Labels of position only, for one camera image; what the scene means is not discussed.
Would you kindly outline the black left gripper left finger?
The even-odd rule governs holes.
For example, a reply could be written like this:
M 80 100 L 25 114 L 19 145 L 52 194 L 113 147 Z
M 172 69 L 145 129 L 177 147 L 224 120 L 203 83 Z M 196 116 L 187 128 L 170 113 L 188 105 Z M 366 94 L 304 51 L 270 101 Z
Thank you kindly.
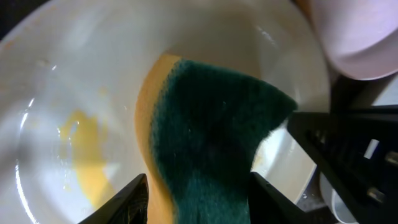
M 149 189 L 145 174 L 139 174 L 80 224 L 146 224 Z

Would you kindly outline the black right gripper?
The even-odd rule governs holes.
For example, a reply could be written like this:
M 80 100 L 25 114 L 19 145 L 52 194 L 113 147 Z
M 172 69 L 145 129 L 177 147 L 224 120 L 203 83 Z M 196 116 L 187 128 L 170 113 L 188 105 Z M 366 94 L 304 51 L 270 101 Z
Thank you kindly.
M 359 223 L 397 223 L 397 107 L 294 112 L 287 130 Z

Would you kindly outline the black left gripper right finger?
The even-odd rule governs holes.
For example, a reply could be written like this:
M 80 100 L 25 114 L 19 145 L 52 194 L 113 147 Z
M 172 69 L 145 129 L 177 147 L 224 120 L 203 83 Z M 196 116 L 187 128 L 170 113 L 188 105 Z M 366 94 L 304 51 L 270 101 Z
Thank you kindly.
M 250 173 L 248 205 L 251 224 L 310 223 L 305 212 L 257 172 Z

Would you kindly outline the yellow green sponge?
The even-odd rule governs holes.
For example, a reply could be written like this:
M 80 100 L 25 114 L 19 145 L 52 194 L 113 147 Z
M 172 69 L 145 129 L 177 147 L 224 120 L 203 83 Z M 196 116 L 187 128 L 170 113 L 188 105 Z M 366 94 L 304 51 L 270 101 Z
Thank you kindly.
M 254 156 L 296 108 L 252 76 L 160 56 L 134 112 L 149 171 L 149 223 L 249 223 Z

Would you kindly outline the cream white plate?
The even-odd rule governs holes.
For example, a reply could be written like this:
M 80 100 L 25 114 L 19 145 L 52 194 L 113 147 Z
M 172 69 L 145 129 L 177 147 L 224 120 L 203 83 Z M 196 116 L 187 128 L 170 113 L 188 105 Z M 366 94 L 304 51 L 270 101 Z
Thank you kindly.
M 322 51 L 291 1 L 50 1 L 1 41 L 1 222 L 78 223 L 147 167 L 136 100 L 164 53 L 327 112 Z

